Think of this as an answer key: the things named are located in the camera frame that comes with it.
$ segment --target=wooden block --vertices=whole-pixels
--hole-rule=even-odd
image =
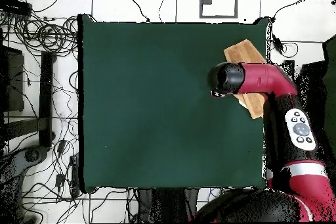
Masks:
[[[225,58],[228,62],[246,62],[246,63],[266,63],[263,56],[253,46],[252,42],[245,39],[224,50]],[[249,109],[253,119],[263,116],[264,97],[258,93],[249,93],[244,95],[235,95],[240,101],[243,101]]]

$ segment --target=white button panel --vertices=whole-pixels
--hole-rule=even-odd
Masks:
[[[312,136],[312,131],[308,123],[308,118],[306,115],[299,109],[291,109],[287,111],[285,115],[285,120],[289,135],[291,136],[291,142],[298,148],[302,150],[314,150],[316,148],[316,143],[314,137]],[[305,136],[300,136],[294,132],[294,127],[297,123],[304,124],[309,129],[309,134]]]

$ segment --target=gray button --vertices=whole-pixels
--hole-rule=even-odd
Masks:
[[[296,123],[293,127],[293,130],[296,134],[300,136],[308,136],[309,135],[309,126],[304,123]]]

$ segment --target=green tabletop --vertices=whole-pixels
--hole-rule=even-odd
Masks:
[[[267,24],[83,15],[85,187],[263,187],[263,121],[211,97],[207,73],[244,39],[265,56]]]

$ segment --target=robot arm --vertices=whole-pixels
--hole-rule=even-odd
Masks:
[[[336,220],[335,196],[318,156],[318,140],[295,84],[271,64],[224,62],[211,69],[208,84],[225,94],[263,93],[268,187],[299,203],[300,221]]]

